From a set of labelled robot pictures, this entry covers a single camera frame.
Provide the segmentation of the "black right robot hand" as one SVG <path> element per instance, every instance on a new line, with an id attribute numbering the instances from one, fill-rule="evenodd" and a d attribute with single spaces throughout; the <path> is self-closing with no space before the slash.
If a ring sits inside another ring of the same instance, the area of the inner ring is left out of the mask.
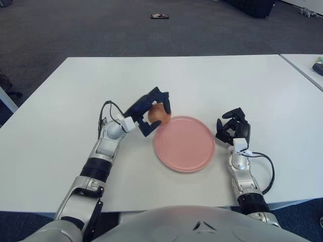
<path id="1" fill-rule="evenodd" d="M 240 107 L 224 113 L 222 119 L 228 119 L 228 121 L 223 124 L 221 119 L 218 118 L 215 134 L 217 139 L 233 146 L 234 139 L 243 138 L 249 145 L 251 126 L 245 119 L 245 113 Z"/>

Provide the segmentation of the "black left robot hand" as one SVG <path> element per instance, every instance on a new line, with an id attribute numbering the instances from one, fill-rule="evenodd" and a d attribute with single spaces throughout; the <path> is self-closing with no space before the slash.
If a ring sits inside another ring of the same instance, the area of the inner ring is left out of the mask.
<path id="1" fill-rule="evenodd" d="M 155 87 L 148 94 L 140 97 L 123 114 L 124 117 L 131 117 L 133 122 L 138 123 L 139 129 L 145 137 L 147 137 L 162 123 L 161 121 L 155 121 L 152 124 L 149 124 L 148 122 L 143 121 L 144 114 L 153 107 L 154 101 L 163 104 L 166 114 L 171 113 L 169 93 L 161 92 L 158 87 Z"/>

